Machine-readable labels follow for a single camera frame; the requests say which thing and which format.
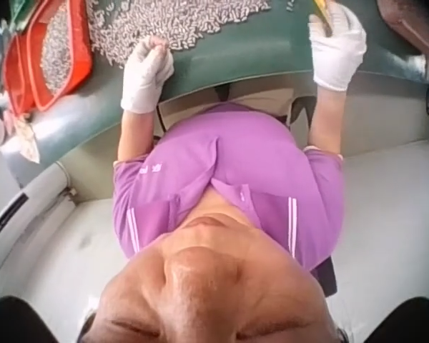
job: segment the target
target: dark hair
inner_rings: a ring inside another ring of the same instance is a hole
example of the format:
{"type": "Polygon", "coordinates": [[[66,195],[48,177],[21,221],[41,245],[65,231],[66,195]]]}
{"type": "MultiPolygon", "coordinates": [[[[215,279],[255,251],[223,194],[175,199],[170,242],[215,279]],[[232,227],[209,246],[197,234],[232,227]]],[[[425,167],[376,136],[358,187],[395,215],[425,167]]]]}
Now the dark hair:
{"type": "Polygon", "coordinates": [[[92,327],[92,323],[94,322],[95,319],[95,312],[92,312],[87,318],[86,321],[84,322],[81,331],[78,334],[78,338],[77,338],[77,343],[83,343],[83,337],[86,335],[86,333],[91,329],[92,327]]]}
{"type": "Polygon", "coordinates": [[[350,343],[350,339],[348,338],[348,334],[344,329],[338,328],[337,329],[338,339],[340,340],[340,343],[350,343]]]}

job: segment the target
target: red container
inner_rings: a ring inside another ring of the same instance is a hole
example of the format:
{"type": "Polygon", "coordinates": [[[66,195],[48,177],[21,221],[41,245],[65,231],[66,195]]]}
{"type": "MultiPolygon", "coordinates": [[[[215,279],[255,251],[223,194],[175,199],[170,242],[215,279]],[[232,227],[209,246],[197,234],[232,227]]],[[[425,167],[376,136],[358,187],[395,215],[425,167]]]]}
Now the red container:
{"type": "Polygon", "coordinates": [[[31,20],[27,34],[29,54],[29,74],[36,107],[46,111],[62,96],[69,94],[84,81],[92,70],[91,44],[87,26],[86,0],[66,0],[69,25],[70,72],[64,85],[52,94],[40,67],[44,34],[49,20],[54,16],[60,4],[65,0],[44,0],[31,20]]]}
{"type": "Polygon", "coordinates": [[[4,62],[5,89],[15,116],[28,112],[35,104],[26,50],[26,34],[14,36],[4,62]]]}

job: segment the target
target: purple polo shirt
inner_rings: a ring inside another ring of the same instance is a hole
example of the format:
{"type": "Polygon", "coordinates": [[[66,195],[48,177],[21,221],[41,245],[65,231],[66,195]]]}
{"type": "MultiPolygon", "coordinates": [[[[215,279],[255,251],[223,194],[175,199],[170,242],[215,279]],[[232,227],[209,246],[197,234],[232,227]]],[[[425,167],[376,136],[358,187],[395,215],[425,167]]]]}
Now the purple polo shirt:
{"type": "Polygon", "coordinates": [[[306,270],[332,254],[342,228],[341,158],[303,152],[278,120],[222,104],[115,166],[114,228],[126,256],[175,230],[209,185],[306,270]]]}

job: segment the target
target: neck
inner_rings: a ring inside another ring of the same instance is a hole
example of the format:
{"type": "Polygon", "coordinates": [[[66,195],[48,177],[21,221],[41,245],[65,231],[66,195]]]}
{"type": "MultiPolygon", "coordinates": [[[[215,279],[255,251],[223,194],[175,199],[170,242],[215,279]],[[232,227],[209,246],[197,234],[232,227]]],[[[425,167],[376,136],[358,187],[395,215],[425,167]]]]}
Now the neck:
{"type": "Polygon", "coordinates": [[[189,212],[183,222],[180,224],[181,227],[185,226],[188,222],[198,217],[210,215],[212,217],[219,216],[219,220],[222,222],[222,217],[227,216],[237,222],[252,227],[251,221],[240,211],[236,206],[230,204],[219,194],[213,187],[207,187],[204,194],[200,198],[197,205],[189,212]]]}

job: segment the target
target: white stripe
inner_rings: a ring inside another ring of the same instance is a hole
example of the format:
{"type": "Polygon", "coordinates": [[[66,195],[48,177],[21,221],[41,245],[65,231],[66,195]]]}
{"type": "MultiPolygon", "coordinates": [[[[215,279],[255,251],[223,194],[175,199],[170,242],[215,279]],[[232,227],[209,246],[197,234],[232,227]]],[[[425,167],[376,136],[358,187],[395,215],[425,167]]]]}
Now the white stripe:
{"type": "Polygon", "coordinates": [[[297,243],[297,199],[292,200],[292,257],[295,258],[295,246],[297,243]]]}
{"type": "Polygon", "coordinates": [[[132,241],[134,252],[138,252],[137,241],[135,239],[134,223],[132,222],[132,209],[127,210],[127,222],[129,227],[130,240],[132,241]]]}
{"type": "Polygon", "coordinates": [[[138,229],[137,229],[137,220],[135,219],[135,210],[131,209],[130,213],[132,214],[132,223],[134,225],[134,232],[135,232],[135,240],[137,243],[137,251],[140,251],[140,240],[138,238],[138,229]]]}
{"type": "Polygon", "coordinates": [[[291,234],[292,234],[292,198],[287,198],[287,249],[292,252],[291,234]]]}

